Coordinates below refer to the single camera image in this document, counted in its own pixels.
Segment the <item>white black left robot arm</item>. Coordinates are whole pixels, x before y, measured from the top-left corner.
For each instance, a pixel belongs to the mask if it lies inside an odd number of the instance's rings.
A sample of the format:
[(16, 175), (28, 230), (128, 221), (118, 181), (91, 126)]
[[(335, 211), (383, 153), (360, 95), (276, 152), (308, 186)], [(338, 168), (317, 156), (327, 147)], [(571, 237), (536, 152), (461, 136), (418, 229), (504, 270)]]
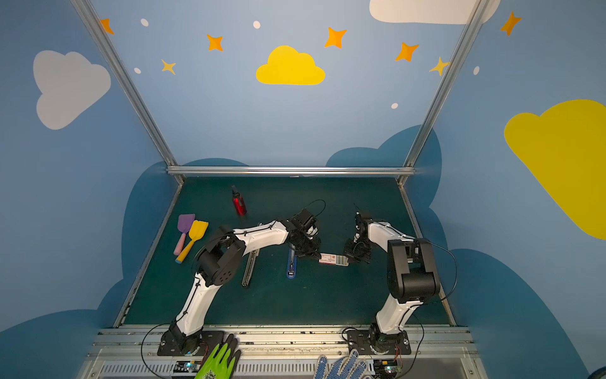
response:
[(284, 220), (245, 229), (222, 226), (197, 254), (197, 271), (187, 300), (165, 333), (183, 345), (201, 331), (219, 289), (231, 281), (242, 259), (255, 250), (287, 244), (298, 257), (320, 258), (317, 218), (307, 210)]

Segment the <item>long metal stapler magazine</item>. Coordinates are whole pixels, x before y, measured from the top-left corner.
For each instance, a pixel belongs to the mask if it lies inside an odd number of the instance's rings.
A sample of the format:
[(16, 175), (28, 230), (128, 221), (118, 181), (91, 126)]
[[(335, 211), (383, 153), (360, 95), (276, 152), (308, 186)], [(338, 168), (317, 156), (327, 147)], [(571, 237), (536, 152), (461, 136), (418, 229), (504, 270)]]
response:
[(259, 254), (260, 254), (259, 250), (254, 250), (248, 254), (249, 258), (248, 258), (244, 276), (243, 276), (242, 282), (241, 282), (241, 286), (244, 288), (249, 287), (250, 281), (253, 276), (254, 267), (257, 262), (257, 258), (259, 257)]

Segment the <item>red white staple box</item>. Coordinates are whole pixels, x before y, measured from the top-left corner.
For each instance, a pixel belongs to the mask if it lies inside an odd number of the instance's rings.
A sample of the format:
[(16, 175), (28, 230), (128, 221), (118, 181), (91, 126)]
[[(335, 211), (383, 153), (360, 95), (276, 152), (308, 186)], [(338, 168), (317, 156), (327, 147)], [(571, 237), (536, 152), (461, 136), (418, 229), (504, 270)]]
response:
[(323, 264), (323, 265), (335, 265), (335, 266), (347, 267), (349, 265), (349, 260), (348, 260), (348, 257), (346, 257), (344, 255), (321, 254), (319, 263)]

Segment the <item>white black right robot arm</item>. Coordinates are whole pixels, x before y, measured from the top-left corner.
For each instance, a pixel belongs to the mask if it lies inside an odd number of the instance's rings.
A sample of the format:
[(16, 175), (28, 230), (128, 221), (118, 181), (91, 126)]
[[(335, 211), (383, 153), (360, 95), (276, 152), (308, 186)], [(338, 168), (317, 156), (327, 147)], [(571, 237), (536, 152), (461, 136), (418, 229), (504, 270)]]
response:
[(371, 344), (395, 343), (403, 338), (403, 327), (415, 310), (439, 295), (441, 284), (432, 244), (407, 235), (386, 221), (356, 215), (354, 237), (345, 245), (351, 262), (370, 262), (371, 250), (387, 254), (389, 295), (369, 331)]

